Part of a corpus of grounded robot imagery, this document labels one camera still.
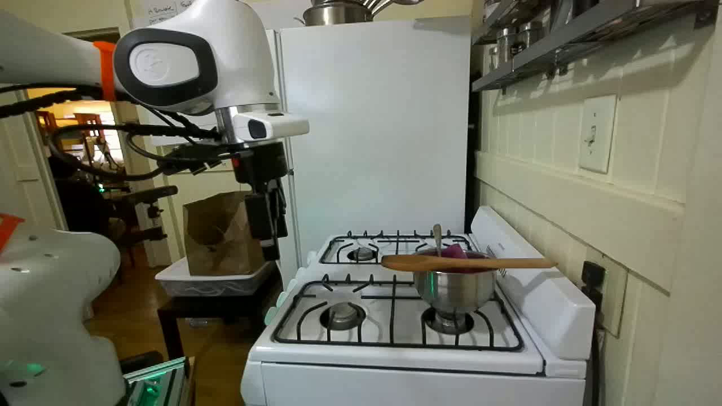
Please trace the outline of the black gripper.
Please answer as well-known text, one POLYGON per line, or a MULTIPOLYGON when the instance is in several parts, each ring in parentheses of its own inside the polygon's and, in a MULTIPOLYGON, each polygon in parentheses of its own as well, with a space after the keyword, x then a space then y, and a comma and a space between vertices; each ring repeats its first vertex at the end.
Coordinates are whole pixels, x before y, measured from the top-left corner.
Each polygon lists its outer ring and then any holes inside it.
POLYGON ((287 236, 284 189, 287 176, 284 147, 280 143, 256 144, 232 156, 234 178, 249 185, 246 213, 254 240, 278 240, 287 236))

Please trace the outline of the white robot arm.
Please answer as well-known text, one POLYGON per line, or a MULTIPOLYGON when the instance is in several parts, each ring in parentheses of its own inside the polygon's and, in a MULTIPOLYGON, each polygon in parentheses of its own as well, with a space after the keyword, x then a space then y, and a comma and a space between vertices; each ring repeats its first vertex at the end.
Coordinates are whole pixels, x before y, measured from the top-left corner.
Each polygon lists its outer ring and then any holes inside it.
POLYGON ((133 103, 157 120, 123 124, 126 138, 179 143, 152 161, 155 174, 203 173, 227 161, 234 178, 253 188, 246 209, 253 236, 284 236, 281 140, 306 124, 281 110, 263 24, 243 0, 194 0, 113 44, 54 35, 1 11, 0 65, 7 94, 38 94, 7 104, 7 118, 73 99, 133 103))

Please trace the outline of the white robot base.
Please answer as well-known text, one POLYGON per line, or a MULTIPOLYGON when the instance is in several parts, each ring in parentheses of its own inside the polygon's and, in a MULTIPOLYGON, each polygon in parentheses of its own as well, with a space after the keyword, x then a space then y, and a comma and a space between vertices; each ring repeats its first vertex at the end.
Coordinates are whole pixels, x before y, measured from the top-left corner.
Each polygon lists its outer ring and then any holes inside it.
POLYGON ((117 406, 126 394, 114 347, 86 330, 93 301, 120 268, 93 233, 14 241, 0 263, 1 406, 117 406))

